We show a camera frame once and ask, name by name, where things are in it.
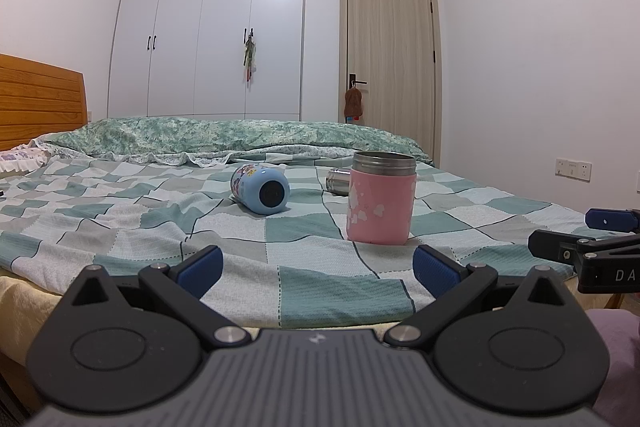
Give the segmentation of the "stainless steel cup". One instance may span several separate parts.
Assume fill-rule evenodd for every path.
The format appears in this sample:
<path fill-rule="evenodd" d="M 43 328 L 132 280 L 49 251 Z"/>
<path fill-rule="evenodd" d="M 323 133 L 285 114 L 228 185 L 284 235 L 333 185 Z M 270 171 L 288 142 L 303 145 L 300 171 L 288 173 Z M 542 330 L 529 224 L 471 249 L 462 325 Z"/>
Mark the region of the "stainless steel cup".
<path fill-rule="evenodd" d="M 349 169 L 334 168 L 326 175 L 326 189 L 334 195 L 347 196 L 349 184 Z"/>

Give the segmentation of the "pink steel cup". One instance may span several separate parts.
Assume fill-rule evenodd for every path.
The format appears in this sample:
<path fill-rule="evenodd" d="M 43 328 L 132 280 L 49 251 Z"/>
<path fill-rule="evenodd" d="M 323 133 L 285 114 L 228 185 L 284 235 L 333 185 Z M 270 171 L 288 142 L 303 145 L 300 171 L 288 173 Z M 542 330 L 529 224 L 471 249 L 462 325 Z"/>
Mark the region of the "pink steel cup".
<path fill-rule="evenodd" d="M 413 157 L 356 152 L 349 176 L 348 239 L 375 245 L 404 245 L 409 238 L 414 193 Z"/>

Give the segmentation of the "checkered green bed sheet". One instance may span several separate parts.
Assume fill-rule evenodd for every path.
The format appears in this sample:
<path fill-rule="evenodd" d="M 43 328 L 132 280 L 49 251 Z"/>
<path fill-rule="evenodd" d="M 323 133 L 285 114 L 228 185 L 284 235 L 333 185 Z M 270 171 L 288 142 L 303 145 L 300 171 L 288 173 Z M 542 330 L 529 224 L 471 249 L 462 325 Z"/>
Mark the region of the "checkered green bed sheet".
<path fill-rule="evenodd" d="M 526 242 L 548 229 L 582 234 L 585 219 L 552 202 L 418 167 L 408 241 L 353 242 L 348 200 L 326 191 L 326 160 L 281 159 L 291 196 L 262 217 L 232 199 L 233 165 L 208 168 L 54 158 L 1 183 L 1 332 L 27 336 L 76 275 L 96 263 L 134 275 L 216 245 L 220 281 L 205 302 L 253 327 L 330 327 L 395 322 L 428 305 L 411 261 L 426 244 L 460 263 L 503 275 L 534 264 Z"/>

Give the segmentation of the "green floral quilt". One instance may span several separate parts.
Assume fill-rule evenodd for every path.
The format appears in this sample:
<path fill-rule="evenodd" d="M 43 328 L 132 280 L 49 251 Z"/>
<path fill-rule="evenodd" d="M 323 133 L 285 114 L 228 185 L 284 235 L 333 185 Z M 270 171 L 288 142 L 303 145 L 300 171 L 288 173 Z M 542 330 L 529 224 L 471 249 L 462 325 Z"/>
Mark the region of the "green floral quilt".
<path fill-rule="evenodd" d="M 138 165 L 209 167 L 270 155 L 285 155 L 292 161 L 333 160 L 351 158 L 358 150 L 406 155 L 427 165 L 433 162 L 413 139 L 331 121 L 105 118 L 73 131 L 37 136 L 30 144 L 52 156 Z"/>

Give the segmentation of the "floral pillow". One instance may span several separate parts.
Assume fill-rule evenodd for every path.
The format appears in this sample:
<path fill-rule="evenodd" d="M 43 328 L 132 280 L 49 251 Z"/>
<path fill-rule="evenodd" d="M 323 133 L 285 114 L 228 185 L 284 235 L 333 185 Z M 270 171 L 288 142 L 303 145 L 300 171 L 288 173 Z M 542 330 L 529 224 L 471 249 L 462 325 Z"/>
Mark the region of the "floral pillow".
<path fill-rule="evenodd" d="M 19 145 L 0 152 L 1 176 L 21 176 L 47 164 L 49 154 L 41 148 Z"/>

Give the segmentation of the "wooden headboard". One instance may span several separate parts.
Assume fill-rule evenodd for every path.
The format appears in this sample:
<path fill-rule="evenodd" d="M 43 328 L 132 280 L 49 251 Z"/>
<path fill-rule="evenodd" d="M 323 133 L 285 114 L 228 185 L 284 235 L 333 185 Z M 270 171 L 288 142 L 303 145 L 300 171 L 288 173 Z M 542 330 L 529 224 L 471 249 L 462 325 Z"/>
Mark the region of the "wooden headboard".
<path fill-rule="evenodd" d="M 0 75 L 1 150 L 88 124 L 80 72 L 2 54 Z"/>

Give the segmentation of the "brown plush on door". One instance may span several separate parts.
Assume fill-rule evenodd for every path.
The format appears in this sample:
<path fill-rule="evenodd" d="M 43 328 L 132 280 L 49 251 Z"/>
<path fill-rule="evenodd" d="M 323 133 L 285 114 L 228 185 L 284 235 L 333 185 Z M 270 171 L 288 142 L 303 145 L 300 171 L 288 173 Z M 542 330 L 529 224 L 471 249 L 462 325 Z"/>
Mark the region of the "brown plush on door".
<path fill-rule="evenodd" d="M 356 87 L 349 88 L 344 94 L 345 121 L 358 121 L 361 118 L 362 114 L 362 93 Z"/>

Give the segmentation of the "wooden door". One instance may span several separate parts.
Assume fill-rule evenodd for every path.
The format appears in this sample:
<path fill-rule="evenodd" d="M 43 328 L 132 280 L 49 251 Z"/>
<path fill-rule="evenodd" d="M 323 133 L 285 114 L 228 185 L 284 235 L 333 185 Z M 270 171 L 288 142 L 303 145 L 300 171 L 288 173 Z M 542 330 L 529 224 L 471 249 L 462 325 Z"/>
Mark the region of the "wooden door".
<path fill-rule="evenodd" d="M 363 126 L 408 136 L 435 162 L 442 150 L 438 0 L 340 0 L 337 119 L 348 75 L 362 93 Z"/>

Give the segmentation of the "hanging ornament on wardrobe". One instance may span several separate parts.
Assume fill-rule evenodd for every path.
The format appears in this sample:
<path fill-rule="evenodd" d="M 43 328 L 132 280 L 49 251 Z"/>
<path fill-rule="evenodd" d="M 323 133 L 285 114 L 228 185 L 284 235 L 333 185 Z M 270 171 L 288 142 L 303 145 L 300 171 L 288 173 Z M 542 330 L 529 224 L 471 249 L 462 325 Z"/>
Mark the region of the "hanging ornament on wardrobe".
<path fill-rule="evenodd" d="M 255 72 L 255 39 L 254 39 L 254 29 L 251 29 L 244 41 L 244 57 L 243 57 L 243 67 L 244 67 L 244 78 L 246 82 L 251 82 L 254 72 Z"/>

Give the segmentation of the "white wardrobe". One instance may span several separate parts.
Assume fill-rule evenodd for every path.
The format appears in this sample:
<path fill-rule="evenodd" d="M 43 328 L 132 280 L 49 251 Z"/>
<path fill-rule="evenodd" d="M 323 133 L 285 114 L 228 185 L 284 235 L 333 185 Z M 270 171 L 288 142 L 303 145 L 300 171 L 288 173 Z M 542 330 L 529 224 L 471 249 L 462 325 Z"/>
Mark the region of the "white wardrobe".
<path fill-rule="evenodd" d="M 120 0 L 107 114 L 300 117 L 305 0 Z M 244 78 L 254 29 L 255 72 Z"/>

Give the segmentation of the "white wall outlet panel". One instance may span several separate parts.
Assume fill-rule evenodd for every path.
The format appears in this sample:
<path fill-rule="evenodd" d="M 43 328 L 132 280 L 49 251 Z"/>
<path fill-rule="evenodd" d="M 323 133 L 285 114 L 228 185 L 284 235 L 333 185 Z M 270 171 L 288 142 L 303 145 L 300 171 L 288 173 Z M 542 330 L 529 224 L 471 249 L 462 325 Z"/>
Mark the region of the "white wall outlet panel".
<path fill-rule="evenodd" d="M 558 158 L 555 161 L 555 174 L 564 178 L 589 182 L 591 180 L 592 164 L 588 161 Z"/>

